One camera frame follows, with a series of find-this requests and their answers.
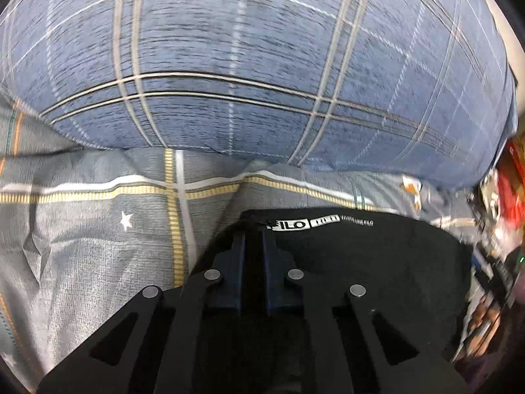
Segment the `blue plaid rolled quilt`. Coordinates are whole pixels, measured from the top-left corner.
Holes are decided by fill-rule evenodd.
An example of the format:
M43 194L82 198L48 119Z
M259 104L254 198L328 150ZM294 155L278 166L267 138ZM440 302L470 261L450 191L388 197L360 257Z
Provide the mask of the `blue plaid rolled quilt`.
M71 139L477 182L517 127L485 0L10 0L1 83Z

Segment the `grey patterned bed sheet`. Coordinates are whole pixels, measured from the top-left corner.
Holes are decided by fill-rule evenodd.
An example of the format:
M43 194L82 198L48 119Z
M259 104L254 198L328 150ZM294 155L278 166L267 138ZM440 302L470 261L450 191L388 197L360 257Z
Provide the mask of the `grey patterned bed sheet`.
M81 148L1 94L1 357L28 391L134 296L188 276L249 209L350 207L479 235L465 191L163 148Z

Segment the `black pants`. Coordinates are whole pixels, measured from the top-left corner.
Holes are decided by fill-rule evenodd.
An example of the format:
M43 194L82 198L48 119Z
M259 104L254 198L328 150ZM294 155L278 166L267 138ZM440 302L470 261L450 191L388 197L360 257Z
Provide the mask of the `black pants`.
M195 266L226 252L236 233L270 231L295 266L320 275L332 290L362 285L377 292L376 311L403 335L425 331L444 359L459 346L471 286L473 247L406 216L336 207L249 210L217 234Z

